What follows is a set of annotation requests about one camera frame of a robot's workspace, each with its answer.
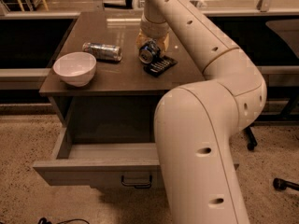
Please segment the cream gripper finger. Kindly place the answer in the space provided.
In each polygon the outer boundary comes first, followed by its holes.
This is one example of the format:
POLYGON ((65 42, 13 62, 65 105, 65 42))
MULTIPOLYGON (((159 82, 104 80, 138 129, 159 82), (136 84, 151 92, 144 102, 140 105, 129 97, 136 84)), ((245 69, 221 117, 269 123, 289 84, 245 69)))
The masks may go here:
POLYGON ((136 37, 136 41, 135 41, 136 47, 140 49, 148 40, 149 37, 145 35, 142 31, 140 31, 136 37))
POLYGON ((169 47, 169 35, 159 37, 157 39, 157 45, 161 52, 166 52, 169 47))

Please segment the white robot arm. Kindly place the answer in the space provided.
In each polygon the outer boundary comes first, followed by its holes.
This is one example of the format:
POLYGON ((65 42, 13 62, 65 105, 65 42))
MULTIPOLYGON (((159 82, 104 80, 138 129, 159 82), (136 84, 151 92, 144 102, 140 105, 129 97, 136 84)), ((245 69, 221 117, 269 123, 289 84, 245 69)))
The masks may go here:
POLYGON ((203 80, 166 93, 154 136, 173 224, 249 224, 229 139, 261 114, 266 85, 246 53, 188 0, 146 0, 141 31, 170 27, 203 80))

